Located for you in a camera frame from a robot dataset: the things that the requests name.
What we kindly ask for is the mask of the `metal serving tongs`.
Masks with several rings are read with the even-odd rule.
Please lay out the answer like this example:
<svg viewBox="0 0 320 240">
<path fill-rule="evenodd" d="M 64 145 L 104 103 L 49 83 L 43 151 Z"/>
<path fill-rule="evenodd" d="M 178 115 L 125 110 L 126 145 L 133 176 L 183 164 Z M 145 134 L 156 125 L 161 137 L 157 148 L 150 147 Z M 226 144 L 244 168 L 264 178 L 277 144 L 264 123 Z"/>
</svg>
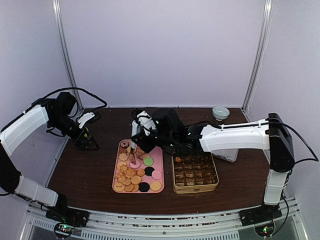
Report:
<svg viewBox="0 0 320 240">
<path fill-rule="evenodd" d="M 140 126 L 138 125 L 138 123 L 135 120 L 132 121 L 131 126 L 132 126 L 131 136 L 133 137 L 140 132 Z M 133 140 L 131 140 L 130 151 L 131 151 L 131 149 L 141 149 L 141 148 Z"/>
</svg>

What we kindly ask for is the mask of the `brown leaf cookie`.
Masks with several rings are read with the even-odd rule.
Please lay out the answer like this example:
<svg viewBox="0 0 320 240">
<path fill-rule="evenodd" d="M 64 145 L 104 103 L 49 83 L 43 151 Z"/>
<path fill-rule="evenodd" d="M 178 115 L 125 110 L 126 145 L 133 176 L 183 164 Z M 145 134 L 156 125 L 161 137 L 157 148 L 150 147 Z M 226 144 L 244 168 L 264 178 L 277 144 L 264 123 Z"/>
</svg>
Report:
<svg viewBox="0 0 320 240">
<path fill-rule="evenodd" d="M 182 162 L 183 160 L 180 158 L 180 157 L 176 157 L 175 158 L 175 162 L 177 162 L 177 163 L 180 163 L 180 162 Z"/>
</svg>

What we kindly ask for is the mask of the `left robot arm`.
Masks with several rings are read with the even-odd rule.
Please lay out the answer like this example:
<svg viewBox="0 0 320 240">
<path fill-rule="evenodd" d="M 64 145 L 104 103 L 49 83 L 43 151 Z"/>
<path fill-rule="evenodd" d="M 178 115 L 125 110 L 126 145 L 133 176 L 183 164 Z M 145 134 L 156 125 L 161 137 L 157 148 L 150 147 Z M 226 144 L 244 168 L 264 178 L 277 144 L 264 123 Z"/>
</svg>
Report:
<svg viewBox="0 0 320 240">
<path fill-rule="evenodd" d="M 57 97 L 39 98 L 0 131 L 0 187 L 4 194 L 17 195 L 42 204 L 61 222 L 72 218 L 66 196 L 24 176 L 11 157 L 26 140 L 44 126 L 48 133 L 59 130 L 60 137 L 69 137 L 81 151 L 99 150 L 99 145 L 87 125 L 98 121 L 101 114 L 94 109 L 75 117 L 72 111 L 76 104 L 77 99 L 68 91 L 61 91 Z"/>
</svg>

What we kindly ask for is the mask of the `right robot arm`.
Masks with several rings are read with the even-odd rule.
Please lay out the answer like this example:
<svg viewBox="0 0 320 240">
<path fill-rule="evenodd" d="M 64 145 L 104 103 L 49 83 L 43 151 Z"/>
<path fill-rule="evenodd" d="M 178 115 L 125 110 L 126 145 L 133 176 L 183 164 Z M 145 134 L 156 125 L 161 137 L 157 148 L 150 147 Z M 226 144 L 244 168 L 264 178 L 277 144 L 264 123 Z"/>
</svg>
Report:
<svg viewBox="0 0 320 240">
<path fill-rule="evenodd" d="M 280 116 L 270 113 L 266 119 L 238 124 L 214 125 L 200 122 L 184 125 L 173 108 L 160 108 L 153 114 L 134 109 L 131 141 L 144 152 L 155 147 L 174 149 L 177 155 L 214 151 L 258 149 L 270 152 L 269 173 L 262 206 L 256 210 L 259 220 L 268 220 L 275 212 L 287 175 L 295 165 L 292 136 Z"/>
</svg>

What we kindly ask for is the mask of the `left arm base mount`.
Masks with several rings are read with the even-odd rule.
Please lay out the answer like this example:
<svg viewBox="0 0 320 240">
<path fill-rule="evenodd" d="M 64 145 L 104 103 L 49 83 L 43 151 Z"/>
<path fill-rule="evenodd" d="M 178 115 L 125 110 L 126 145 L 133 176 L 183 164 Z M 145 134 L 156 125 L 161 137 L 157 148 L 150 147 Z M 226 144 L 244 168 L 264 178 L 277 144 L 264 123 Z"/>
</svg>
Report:
<svg viewBox="0 0 320 240">
<path fill-rule="evenodd" d="M 90 213 L 85 210 L 68 208 L 65 214 L 52 209 L 46 211 L 45 217 L 56 221 L 53 233 L 60 239 L 69 238 L 78 228 L 86 227 Z"/>
</svg>

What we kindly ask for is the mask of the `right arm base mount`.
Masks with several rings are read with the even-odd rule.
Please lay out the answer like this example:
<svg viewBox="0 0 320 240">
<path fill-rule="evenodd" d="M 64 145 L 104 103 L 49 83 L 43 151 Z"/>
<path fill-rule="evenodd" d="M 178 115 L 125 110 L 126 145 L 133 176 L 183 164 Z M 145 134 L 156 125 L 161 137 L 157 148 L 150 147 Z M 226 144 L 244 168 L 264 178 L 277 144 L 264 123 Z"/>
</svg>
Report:
<svg viewBox="0 0 320 240">
<path fill-rule="evenodd" d="M 271 237 L 275 233 L 274 220 L 281 216 L 282 211 L 278 206 L 261 205 L 239 212 L 242 226 L 253 225 L 255 233 L 262 238 Z"/>
</svg>

